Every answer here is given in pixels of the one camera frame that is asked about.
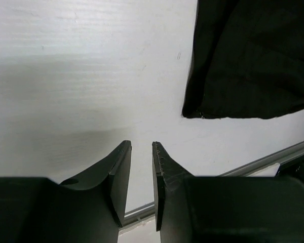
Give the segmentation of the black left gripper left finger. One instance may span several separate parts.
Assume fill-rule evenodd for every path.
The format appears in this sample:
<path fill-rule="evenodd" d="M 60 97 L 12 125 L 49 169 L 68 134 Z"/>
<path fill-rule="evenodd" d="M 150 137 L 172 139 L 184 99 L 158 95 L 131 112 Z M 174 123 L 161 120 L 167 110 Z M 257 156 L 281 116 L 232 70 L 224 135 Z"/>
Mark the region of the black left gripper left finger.
<path fill-rule="evenodd" d="M 131 142 L 61 183 L 0 177 L 0 242 L 117 242 L 124 224 Z"/>

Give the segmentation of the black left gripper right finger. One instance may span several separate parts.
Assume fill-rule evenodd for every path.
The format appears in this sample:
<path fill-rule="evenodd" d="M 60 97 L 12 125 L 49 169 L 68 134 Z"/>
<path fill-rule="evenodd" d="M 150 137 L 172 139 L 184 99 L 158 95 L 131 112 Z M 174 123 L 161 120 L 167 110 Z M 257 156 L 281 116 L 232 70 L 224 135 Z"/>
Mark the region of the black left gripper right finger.
<path fill-rule="evenodd" d="M 304 242 L 304 158 L 272 177 L 194 176 L 152 144 L 161 242 Z"/>

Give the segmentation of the black pleated skirt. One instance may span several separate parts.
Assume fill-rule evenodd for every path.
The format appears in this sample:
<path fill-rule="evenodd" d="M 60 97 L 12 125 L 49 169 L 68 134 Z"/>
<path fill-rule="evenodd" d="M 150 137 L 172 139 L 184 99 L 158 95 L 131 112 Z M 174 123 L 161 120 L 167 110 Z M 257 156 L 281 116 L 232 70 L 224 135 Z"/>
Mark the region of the black pleated skirt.
<path fill-rule="evenodd" d="M 270 119 L 304 109 L 304 1 L 199 1 L 182 115 Z"/>

